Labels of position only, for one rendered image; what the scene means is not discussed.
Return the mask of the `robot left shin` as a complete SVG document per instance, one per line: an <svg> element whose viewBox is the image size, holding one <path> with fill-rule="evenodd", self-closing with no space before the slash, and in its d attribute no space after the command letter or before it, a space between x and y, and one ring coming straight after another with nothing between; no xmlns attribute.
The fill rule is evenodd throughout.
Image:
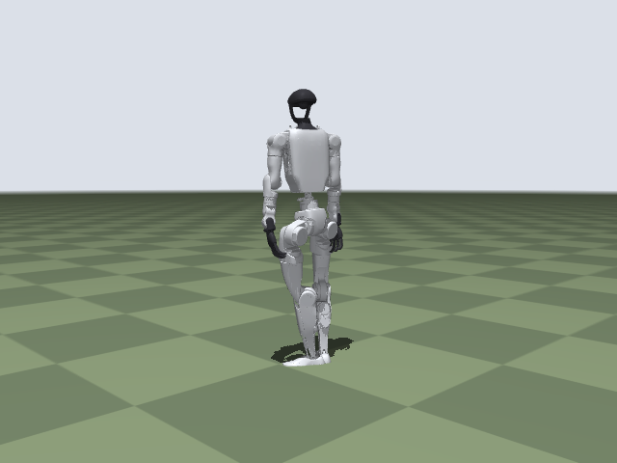
<svg viewBox="0 0 617 463"><path fill-rule="evenodd" d="M307 352L306 358L309 359L310 356L310 359L314 357L312 360L315 360L315 333L317 332L316 297L313 292L306 290L299 297L299 305L295 304L294 298L293 301L299 332ZM308 351L310 355L308 355Z"/></svg>

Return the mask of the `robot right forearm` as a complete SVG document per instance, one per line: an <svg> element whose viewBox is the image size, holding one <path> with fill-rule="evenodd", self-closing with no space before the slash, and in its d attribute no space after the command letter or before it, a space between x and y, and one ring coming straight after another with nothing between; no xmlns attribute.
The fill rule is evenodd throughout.
<svg viewBox="0 0 617 463"><path fill-rule="evenodd" d="M339 196L341 195L341 181L339 186L329 188L327 190L327 195L329 219L333 220L333 222L337 222L337 215L340 213Z"/></svg>

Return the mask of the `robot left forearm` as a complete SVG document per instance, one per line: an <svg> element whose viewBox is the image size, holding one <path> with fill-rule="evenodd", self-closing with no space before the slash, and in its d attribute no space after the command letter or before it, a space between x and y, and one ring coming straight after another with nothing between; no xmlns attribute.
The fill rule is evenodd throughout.
<svg viewBox="0 0 617 463"><path fill-rule="evenodd" d="M267 229L266 219L272 218L274 220L274 224L276 224L275 215L277 208L277 198L279 193L277 191L271 191L271 179L268 175L266 175L263 179L263 208L262 214L263 219L261 221L261 225L264 229Z"/></svg>

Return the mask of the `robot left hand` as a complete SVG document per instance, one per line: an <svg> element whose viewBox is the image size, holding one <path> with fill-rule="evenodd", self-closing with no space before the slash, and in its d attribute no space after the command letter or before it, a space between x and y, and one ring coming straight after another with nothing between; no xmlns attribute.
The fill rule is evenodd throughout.
<svg viewBox="0 0 617 463"><path fill-rule="evenodd" d="M277 245L276 237L274 235L274 230L276 229L274 220L270 217L267 218L266 225L267 225L267 229L264 229L263 231L266 232L267 241L268 241L269 247L272 250L273 255L277 258L284 259L286 257L286 253L283 253L282 251L280 251Z"/></svg>

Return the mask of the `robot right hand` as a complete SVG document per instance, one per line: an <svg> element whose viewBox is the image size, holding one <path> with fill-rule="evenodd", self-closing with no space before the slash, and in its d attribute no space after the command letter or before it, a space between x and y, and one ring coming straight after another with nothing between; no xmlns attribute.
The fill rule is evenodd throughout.
<svg viewBox="0 0 617 463"><path fill-rule="evenodd" d="M330 246L332 246L332 243L333 243L333 248L330 251L330 253L336 252L337 250L341 250L341 248L343 247L342 231L341 231L341 229L339 227L341 225L341 215L340 215L340 213L338 213L338 215L337 215L337 222L336 223L337 223L338 229L337 229L336 236L333 239L330 239L330 242L331 242ZM336 246L335 246L335 241L336 241Z"/></svg>

